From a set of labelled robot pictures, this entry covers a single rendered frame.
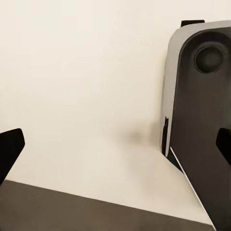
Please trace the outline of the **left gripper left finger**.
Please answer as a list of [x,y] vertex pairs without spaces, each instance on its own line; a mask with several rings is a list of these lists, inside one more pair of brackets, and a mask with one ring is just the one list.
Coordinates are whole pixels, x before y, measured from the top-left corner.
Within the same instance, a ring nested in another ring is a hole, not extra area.
[[20,128],[0,133],[0,186],[25,147]]

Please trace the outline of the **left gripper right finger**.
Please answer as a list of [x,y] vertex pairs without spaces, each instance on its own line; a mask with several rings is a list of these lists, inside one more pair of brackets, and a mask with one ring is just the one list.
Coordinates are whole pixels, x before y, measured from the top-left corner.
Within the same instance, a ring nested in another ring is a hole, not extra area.
[[231,166],[231,130],[220,128],[218,131],[216,146]]

